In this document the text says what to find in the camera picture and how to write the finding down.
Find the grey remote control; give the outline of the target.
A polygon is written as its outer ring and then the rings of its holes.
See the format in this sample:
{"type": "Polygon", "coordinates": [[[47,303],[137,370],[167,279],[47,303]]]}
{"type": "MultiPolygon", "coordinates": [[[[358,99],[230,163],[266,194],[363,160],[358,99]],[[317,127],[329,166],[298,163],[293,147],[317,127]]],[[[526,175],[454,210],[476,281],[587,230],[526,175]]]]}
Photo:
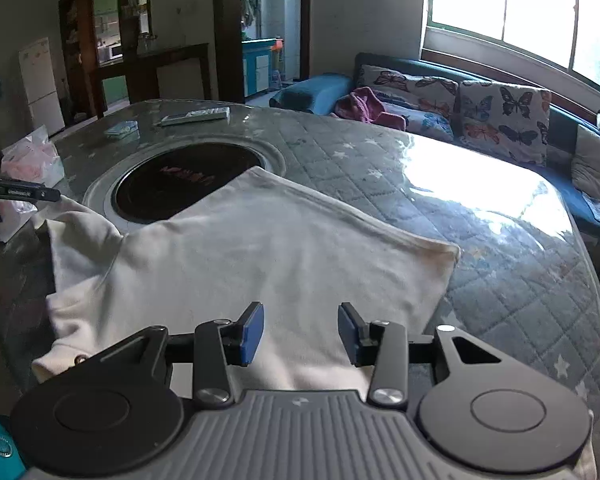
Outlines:
{"type": "Polygon", "coordinates": [[[194,122],[214,122],[215,120],[225,120],[230,118],[230,108],[211,107],[203,110],[191,110],[183,114],[171,114],[161,118],[157,125],[160,127],[178,126],[193,124],[194,122]]]}

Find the upright butterfly pillow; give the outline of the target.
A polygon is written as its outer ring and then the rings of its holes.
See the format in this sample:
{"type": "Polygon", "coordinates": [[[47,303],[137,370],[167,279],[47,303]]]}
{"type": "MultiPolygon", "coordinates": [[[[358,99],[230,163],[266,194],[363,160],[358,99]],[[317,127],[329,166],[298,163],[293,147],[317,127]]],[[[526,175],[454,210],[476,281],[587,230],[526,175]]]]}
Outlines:
{"type": "Polygon", "coordinates": [[[464,80],[458,85],[457,99],[461,144],[521,165],[546,164],[550,90],[464,80]]]}

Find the cream white garment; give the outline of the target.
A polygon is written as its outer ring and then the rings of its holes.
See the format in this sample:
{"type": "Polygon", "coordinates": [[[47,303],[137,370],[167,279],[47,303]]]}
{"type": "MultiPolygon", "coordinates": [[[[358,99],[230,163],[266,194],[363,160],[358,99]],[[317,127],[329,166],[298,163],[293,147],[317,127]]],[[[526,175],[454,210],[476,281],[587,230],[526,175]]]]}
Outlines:
{"type": "Polygon", "coordinates": [[[18,405],[36,474],[80,479],[592,479],[580,396],[445,324],[460,251],[252,168],[131,232],[63,198],[50,236],[56,335],[18,405]],[[235,403],[194,400],[194,331],[255,301],[264,331],[235,403]],[[407,406],[366,403],[338,306],[406,328],[407,406]]]}

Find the pink crumpled garment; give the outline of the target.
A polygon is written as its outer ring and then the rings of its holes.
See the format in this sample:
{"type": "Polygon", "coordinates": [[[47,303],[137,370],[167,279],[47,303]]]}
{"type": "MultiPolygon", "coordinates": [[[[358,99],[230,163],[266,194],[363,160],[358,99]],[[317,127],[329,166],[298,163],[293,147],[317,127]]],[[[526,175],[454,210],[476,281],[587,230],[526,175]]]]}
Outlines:
{"type": "Polygon", "coordinates": [[[332,116],[399,131],[406,130],[406,119],[388,112],[385,104],[370,87],[356,88],[340,98],[334,106],[332,116]]]}

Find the small blue packet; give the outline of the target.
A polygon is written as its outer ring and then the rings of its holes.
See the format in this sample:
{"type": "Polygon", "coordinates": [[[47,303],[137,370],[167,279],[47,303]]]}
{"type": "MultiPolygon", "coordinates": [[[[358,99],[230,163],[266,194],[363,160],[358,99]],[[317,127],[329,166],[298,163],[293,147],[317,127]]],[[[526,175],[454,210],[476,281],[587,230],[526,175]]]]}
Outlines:
{"type": "Polygon", "coordinates": [[[104,136],[108,139],[122,139],[129,134],[137,132],[137,130],[138,123],[136,120],[125,120],[109,127],[104,132],[104,136]]]}

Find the dark wooden sideboard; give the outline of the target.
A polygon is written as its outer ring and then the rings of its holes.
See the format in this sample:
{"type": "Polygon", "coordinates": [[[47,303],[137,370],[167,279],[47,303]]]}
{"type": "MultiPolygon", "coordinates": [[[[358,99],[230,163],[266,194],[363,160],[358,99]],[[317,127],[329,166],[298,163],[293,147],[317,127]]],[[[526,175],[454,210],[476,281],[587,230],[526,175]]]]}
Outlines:
{"type": "Polygon", "coordinates": [[[132,55],[122,61],[114,61],[104,66],[96,66],[88,73],[91,84],[91,98],[94,114],[103,118],[108,105],[102,90],[102,82],[107,79],[124,77],[132,104],[160,98],[158,69],[179,62],[197,60],[201,70],[202,94],[206,100],[212,99],[211,74],[209,64],[209,44],[167,48],[154,52],[132,55]]]}

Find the blue children's cabinet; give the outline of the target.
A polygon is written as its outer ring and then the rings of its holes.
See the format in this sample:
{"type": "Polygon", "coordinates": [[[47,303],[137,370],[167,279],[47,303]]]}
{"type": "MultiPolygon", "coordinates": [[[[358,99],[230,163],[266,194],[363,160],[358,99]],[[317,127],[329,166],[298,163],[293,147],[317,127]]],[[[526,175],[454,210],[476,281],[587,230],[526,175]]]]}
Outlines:
{"type": "Polygon", "coordinates": [[[246,98],[272,88],[274,55],[282,52],[282,38],[248,39],[242,42],[242,71],[246,98]]]}

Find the black round induction cooker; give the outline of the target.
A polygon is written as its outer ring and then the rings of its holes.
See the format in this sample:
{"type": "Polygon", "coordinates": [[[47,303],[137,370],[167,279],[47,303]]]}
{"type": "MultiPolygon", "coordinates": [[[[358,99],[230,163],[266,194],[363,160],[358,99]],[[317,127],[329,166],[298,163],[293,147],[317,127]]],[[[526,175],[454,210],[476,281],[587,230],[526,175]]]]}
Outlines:
{"type": "Polygon", "coordinates": [[[204,142],[174,148],[140,162],[112,191],[111,205],[141,224],[168,220],[222,188],[263,159],[251,148],[204,142]]]}

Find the flat butterfly pillow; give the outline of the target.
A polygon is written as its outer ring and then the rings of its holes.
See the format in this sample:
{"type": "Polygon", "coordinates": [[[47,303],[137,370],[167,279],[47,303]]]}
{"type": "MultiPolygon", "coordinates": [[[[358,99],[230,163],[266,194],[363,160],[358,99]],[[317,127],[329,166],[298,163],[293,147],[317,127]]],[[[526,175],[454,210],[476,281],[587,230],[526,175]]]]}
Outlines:
{"type": "Polygon", "coordinates": [[[358,73],[358,86],[371,88],[388,113],[403,117],[408,132],[442,142],[454,141],[456,81],[364,64],[358,73]]]}

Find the plastic bag with pink contents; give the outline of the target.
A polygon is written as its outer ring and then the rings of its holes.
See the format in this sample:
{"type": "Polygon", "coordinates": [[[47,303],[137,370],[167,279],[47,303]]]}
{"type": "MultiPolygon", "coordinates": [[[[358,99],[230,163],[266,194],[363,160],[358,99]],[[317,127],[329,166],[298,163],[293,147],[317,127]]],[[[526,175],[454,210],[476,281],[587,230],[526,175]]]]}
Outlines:
{"type": "MultiPolygon", "coordinates": [[[[1,176],[53,188],[65,177],[65,169],[47,128],[36,128],[2,149],[1,176]]],[[[0,200],[0,242],[8,242],[38,212],[38,207],[20,200],[0,200]]]]}

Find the white refrigerator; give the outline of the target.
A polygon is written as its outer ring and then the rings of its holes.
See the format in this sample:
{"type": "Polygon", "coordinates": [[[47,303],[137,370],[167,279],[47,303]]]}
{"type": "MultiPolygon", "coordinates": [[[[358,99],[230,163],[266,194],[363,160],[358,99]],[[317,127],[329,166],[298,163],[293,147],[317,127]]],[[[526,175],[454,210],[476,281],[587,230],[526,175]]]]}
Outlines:
{"type": "Polygon", "coordinates": [[[65,128],[47,38],[35,41],[19,51],[18,61],[35,129],[44,126],[48,134],[65,128]]]}

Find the grey cushion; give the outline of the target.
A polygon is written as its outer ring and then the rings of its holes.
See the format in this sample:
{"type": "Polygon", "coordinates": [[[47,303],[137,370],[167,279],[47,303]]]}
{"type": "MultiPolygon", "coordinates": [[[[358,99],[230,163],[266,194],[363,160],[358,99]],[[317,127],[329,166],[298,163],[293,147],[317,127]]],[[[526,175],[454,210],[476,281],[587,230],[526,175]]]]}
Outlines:
{"type": "Polygon", "coordinates": [[[600,136],[582,126],[577,130],[571,181],[580,191],[600,200],[600,136]]]}

